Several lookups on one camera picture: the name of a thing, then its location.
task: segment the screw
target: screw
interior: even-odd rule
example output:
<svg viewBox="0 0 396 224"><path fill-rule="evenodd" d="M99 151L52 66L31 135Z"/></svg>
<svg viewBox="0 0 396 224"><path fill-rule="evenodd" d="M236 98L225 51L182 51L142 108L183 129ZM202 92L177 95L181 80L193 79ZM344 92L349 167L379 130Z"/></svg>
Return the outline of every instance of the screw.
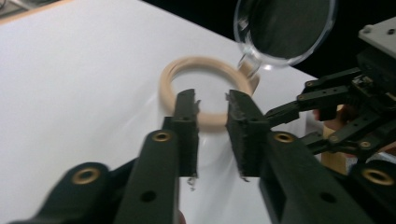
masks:
<svg viewBox="0 0 396 224"><path fill-rule="evenodd" d="M388 35L393 35L395 33L395 29L389 29L387 34Z"/></svg>

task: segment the cable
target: cable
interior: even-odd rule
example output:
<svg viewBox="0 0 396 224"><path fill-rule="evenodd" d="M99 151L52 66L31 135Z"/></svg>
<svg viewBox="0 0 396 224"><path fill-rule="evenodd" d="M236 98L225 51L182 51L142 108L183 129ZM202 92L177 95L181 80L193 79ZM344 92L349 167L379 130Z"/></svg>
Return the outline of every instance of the cable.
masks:
<svg viewBox="0 0 396 224"><path fill-rule="evenodd" d="M3 4L0 4L0 10L3 9L3 7L6 5L7 0L3 0Z"/></svg>

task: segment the white table surface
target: white table surface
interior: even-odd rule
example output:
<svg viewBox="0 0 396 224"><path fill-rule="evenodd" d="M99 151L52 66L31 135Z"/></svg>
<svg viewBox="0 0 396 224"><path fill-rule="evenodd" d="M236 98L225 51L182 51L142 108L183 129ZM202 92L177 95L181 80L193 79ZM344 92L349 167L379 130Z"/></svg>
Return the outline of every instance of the white table surface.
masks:
<svg viewBox="0 0 396 224"><path fill-rule="evenodd" d="M0 25L0 223L31 217L68 169L115 169L161 127L161 71L189 55L237 65L237 44L140 1L75 0ZM263 112L295 99L312 77L260 71ZM206 71L175 81L202 109L225 111L233 86ZM305 115L278 129L305 132ZM258 188L238 176L227 133L200 133L196 191L181 180L180 210L193 223L270 223Z"/></svg>

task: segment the wire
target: wire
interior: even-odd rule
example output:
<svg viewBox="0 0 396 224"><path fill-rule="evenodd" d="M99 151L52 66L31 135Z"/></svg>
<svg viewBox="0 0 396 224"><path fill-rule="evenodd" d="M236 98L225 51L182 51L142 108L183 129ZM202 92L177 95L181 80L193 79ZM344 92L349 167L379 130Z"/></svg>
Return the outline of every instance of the wire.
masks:
<svg viewBox="0 0 396 224"><path fill-rule="evenodd" d="M6 5L7 0L3 0L3 3L0 3L0 10Z"/></svg>

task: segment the wooden ring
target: wooden ring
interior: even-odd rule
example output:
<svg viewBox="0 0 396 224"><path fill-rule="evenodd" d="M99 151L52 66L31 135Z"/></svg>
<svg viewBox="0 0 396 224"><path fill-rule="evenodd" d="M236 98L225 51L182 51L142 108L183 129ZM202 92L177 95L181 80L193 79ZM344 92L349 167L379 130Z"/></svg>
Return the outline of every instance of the wooden ring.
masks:
<svg viewBox="0 0 396 224"><path fill-rule="evenodd" d="M237 87L248 95L252 95L254 89L246 74L232 68L227 63L216 59L206 57L185 57L169 63L161 74L160 79L160 100L165 109L174 113L176 105L176 94L171 85L175 75L182 70L191 68L209 68L217 71L219 74L226 76ZM201 129L208 131L224 130L227 122L227 113L206 113L198 114L198 125Z"/></svg>

